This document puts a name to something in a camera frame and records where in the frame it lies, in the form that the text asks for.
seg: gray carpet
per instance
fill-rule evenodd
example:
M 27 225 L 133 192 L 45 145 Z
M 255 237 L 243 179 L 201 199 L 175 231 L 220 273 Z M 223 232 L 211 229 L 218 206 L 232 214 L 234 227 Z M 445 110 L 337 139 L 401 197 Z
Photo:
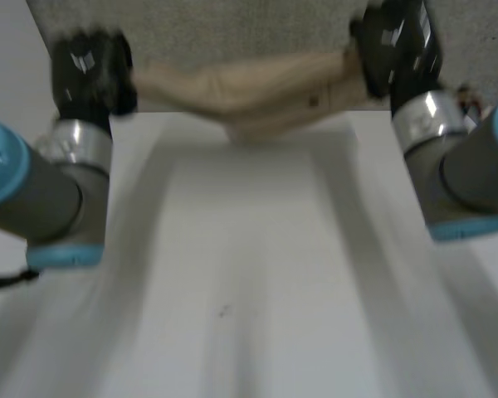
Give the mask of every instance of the gray carpet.
M 59 32 L 120 27 L 137 60 L 185 68 L 214 61 L 332 51 L 348 41 L 356 0 L 27 0 L 48 43 Z M 431 0 L 445 46 L 443 77 L 498 101 L 498 0 Z

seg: black cable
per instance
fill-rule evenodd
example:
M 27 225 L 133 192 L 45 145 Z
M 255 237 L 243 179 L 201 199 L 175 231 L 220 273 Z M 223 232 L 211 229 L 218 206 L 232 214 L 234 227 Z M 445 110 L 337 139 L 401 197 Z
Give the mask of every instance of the black cable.
M 39 276 L 40 273 L 30 269 L 25 269 L 17 275 L 0 276 L 0 289 L 9 288 L 21 283 L 30 283 L 37 280 Z

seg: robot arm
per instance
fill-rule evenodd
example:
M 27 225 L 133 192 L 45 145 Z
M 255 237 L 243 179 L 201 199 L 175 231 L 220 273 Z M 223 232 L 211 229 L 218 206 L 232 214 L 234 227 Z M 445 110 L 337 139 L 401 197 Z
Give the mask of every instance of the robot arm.
M 442 53 L 425 2 L 370 7 L 351 33 L 371 93 L 390 96 L 393 127 L 432 238 L 498 232 L 498 107 L 467 132 L 460 107 L 438 81 Z
M 0 124 L 0 229 L 27 240 L 29 275 L 100 262 L 112 154 L 109 117 L 134 111 L 137 100 L 121 34 L 59 40 L 51 58 L 59 115 L 41 153 Z

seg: silver metal ring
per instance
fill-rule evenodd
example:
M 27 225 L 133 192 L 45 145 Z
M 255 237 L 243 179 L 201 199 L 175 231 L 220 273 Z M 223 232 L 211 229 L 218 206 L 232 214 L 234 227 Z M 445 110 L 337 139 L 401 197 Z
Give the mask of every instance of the silver metal ring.
M 60 120 L 38 145 L 41 155 L 53 163 L 81 163 L 110 173 L 113 142 L 97 126 L 80 120 Z
M 407 102 L 393 117 L 393 129 L 404 153 L 428 139 L 466 131 L 459 106 L 445 91 L 430 91 Z

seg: dark spot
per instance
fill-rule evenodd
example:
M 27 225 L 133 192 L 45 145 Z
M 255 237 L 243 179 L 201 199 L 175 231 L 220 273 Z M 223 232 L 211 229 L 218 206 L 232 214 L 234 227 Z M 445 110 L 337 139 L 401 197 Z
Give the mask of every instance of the dark spot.
M 312 96 L 310 97 L 309 101 L 308 101 L 308 105 L 311 107 L 311 108 L 315 108 L 316 106 L 319 106 L 319 97 L 317 96 Z
M 222 307 L 222 310 L 219 312 L 219 318 L 225 318 L 226 316 L 231 314 L 231 306 L 230 305 L 224 305 Z

